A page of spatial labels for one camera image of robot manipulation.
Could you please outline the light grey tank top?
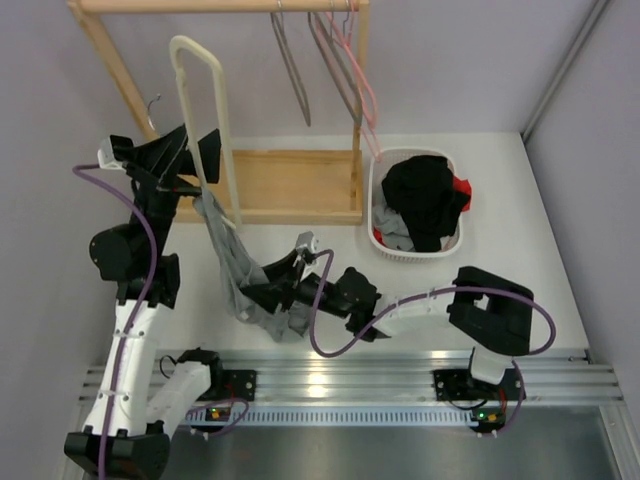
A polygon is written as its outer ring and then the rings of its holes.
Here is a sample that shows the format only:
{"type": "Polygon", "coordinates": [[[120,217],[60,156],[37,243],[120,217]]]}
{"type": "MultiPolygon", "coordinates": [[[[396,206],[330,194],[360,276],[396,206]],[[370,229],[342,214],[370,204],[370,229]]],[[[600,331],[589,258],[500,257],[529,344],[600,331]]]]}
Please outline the light grey tank top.
{"type": "Polygon", "coordinates": [[[374,238],[379,244],[392,250],[414,252],[414,243],[401,215],[386,205],[372,209],[374,238]]]}

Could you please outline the beige hanger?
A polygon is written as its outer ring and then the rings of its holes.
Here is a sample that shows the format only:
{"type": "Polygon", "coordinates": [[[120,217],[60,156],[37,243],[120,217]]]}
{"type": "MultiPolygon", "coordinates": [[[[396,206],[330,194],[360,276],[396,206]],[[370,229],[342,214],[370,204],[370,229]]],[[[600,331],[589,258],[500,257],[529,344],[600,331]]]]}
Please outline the beige hanger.
{"type": "Polygon", "coordinates": [[[307,127],[311,126],[311,110],[308,101],[304,82],[297,68],[292,51],[289,47],[286,32],[284,29],[284,9],[281,0],[276,1],[277,10],[270,13],[270,21],[276,42],[294,91],[295,98],[301,110],[304,122],[307,127]]]}

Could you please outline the taupe hanger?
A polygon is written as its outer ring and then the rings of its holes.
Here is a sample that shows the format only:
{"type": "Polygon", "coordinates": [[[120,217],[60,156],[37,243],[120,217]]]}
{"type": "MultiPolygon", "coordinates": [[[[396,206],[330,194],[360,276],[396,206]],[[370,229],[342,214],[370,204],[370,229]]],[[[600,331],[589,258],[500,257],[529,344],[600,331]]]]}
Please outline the taupe hanger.
{"type": "Polygon", "coordinates": [[[357,127],[362,125],[362,101],[354,76],[319,12],[309,12],[307,23],[333,83],[357,127]]]}

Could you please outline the black tank top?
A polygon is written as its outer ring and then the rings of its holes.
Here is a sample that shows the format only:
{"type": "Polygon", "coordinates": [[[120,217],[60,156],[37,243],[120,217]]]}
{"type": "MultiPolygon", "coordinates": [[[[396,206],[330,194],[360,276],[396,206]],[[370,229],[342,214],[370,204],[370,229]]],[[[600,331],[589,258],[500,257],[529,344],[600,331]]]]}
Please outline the black tank top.
{"type": "Polygon", "coordinates": [[[381,182],[387,206],[399,213],[417,252],[441,250],[453,236],[469,196],[457,193],[444,157],[418,155],[391,167],[381,182]]]}

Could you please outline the pink hanger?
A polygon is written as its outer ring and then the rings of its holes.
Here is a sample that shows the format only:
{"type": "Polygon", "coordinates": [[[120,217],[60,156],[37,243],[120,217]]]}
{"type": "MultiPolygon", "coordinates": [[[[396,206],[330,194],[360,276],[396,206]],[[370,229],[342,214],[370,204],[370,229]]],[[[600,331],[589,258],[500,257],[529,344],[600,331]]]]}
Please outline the pink hanger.
{"type": "Polygon", "coordinates": [[[363,121],[366,127],[373,132],[377,127],[379,110],[374,90],[366,76],[366,63],[368,55],[368,40],[370,30],[368,1],[344,1],[345,18],[341,25],[335,19],[335,9],[325,17],[331,34],[352,66],[354,78],[362,101],[363,121]]]}
{"type": "Polygon", "coordinates": [[[363,138],[373,160],[380,163],[383,159],[382,149],[375,133],[378,121],[378,104],[374,90],[365,75],[369,4],[367,1],[346,1],[345,4],[347,16],[341,28],[338,28],[334,14],[326,13],[331,30],[328,45],[339,47],[351,64],[351,70],[346,70],[344,77],[354,84],[355,104],[351,105],[348,100],[345,100],[345,105],[348,109],[353,110],[354,142],[358,143],[363,138]],[[353,53],[352,34],[356,16],[359,17],[359,40],[358,51],[353,53]]]}

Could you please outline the red tank top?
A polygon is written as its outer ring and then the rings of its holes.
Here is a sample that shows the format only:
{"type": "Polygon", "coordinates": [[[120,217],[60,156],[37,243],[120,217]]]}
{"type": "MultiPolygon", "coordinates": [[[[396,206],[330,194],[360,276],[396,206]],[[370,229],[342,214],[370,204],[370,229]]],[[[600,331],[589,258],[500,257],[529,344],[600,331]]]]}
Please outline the red tank top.
{"type": "MultiPolygon", "coordinates": [[[[462,212],[466,212],[470,209],[471,207],[471,195],[472,195],[472,188],[471,188],[471,184],[468,180],[461,180],[458,177],[454,176],[453,177],[453,188],[454,191],[456,191],[457,193],[463,193],[467,196],[469,196],[469,200],[467,201],[467,203],[464,205],[464,207],[462,208],[462,212]]],[[[372,214],[372,209],[374,206],[376,205],[386,205],[386,200],[383,194],[383,190],[381,185],[377,185],[374,186],[373,189],[373,195],[372,195],[372,208],[371,208],[371,214],[372,214]]],[[[441,244],[441,250],[447,250],[449,249],[453,244],[454,244],[454,238],[451,236],[447,236],[447,237],[441,237],[440,239],[440,244],[441,244]]]]}

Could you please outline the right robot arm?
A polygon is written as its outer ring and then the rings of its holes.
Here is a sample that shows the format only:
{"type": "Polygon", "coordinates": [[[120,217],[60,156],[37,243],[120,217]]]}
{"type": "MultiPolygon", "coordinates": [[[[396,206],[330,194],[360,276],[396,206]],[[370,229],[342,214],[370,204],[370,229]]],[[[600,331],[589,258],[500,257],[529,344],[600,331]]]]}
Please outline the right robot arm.
{"type": "Polygon", "coordinates": [[[475,266],[459,269],[452,284],[408,296],[384,295],[353,267],[334,282],[316,274],[318,255],[292,252],[267,268],[267,280],[242,292],[271,313],[307,306],[341,318],[355,340],[373,343],[440,320],[470,338],[467,389],[488,397],[500,388],[511,361],[531,352],[534,295],[528,288],[475,266]]]}

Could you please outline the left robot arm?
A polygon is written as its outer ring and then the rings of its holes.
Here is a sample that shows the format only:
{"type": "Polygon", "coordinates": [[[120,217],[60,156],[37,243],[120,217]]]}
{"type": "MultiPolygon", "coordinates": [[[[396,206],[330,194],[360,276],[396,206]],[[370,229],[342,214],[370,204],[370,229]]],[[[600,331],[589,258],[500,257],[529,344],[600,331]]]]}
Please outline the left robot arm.
{"type": "Polygon", "coordinates": [[[64,453],[97,479],[158,479],[188,411],[197,401],[219,397],[226,386],[218,354],[196,348],[181,354],[165,385],[149,394],[181,281],[178,256],[163,249],[180,198],[199,194],[185,179],[195,172],[186,128],[142,145],[111,135],[99,147],[96,165],[124,172],[131,194],[93,177],[91,165],[73,172],[114,195],[131,214],[89,245],[101,279],[117,286],[115,326],[93,407],[82,429],[67,435],[64,453]]]}

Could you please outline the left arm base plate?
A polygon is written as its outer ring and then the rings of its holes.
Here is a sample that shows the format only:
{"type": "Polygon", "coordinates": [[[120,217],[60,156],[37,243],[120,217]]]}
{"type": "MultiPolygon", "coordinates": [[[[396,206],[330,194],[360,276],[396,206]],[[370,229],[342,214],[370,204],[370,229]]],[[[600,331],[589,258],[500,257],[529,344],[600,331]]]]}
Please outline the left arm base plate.
{"type": "Polygon", "coordinates": [[[225,370],[222,376],[222,393],[227,399],[241,398],[248,402],[255,399],[256,370],[225,370]]]}

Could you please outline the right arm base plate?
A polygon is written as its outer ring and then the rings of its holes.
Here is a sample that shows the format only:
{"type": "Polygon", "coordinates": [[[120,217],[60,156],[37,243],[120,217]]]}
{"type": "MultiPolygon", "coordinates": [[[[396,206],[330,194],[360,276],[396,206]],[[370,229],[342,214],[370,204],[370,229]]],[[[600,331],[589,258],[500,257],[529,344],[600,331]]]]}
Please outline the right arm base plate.
{"type": "Polygon", "coordinates": [[[465,369],[439,369],[432,372],[437,401],[471,401],[478,395],[471,390],[470,375],[465,369]]]}

